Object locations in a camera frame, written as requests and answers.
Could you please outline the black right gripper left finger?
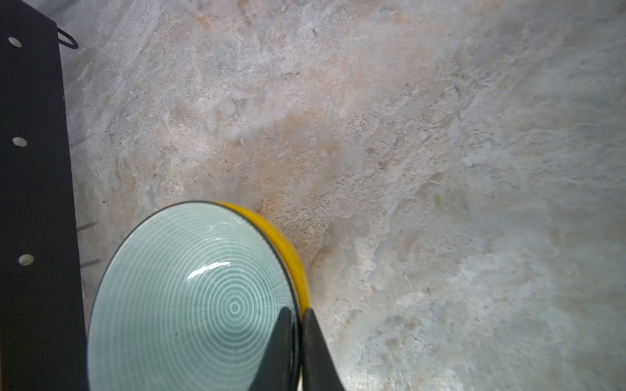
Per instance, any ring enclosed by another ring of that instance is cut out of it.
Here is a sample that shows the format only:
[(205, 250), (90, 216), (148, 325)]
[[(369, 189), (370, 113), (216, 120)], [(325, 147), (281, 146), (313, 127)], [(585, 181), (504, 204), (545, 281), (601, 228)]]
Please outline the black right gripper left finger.
[(283, 307), (276, 319), (259, 369), (249, 391), (293, 389), (293, 316)]

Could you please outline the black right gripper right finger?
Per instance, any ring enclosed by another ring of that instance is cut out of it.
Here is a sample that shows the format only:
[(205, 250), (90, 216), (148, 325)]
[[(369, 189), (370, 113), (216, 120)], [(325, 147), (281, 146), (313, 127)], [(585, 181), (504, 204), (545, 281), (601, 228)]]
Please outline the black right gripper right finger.
[(303, 315), (302, 345), (303, 390), (344, 391), (312, 308), (307, 308)]

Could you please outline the yellow bowl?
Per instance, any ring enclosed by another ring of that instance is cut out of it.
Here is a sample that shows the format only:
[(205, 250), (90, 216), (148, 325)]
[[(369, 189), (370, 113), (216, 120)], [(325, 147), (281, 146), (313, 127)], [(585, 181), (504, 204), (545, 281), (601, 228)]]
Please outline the yellow bowl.
[(310, 307), (310, 289), (301, 258), (290, 240), (274, 224), (260, 214), (226, 202), (218, 201), (217, 205), (230, 209), (247, 219), (252, 225), (259, 229), (278, 252), (280, 259), (288, 271), (296, 295), (299, 317), (300, 320), (303, 320), (306, 309)]

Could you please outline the teal striped bowl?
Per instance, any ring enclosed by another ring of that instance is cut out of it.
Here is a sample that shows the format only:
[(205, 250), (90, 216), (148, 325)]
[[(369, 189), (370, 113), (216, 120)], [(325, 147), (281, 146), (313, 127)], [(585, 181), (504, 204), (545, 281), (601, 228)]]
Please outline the teal striped bowl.
[(249, 218), (192, 201), (122, 242), (91, 312), (93, 390), (246, 390), (283, 309), (298, 314), (276, 247)]

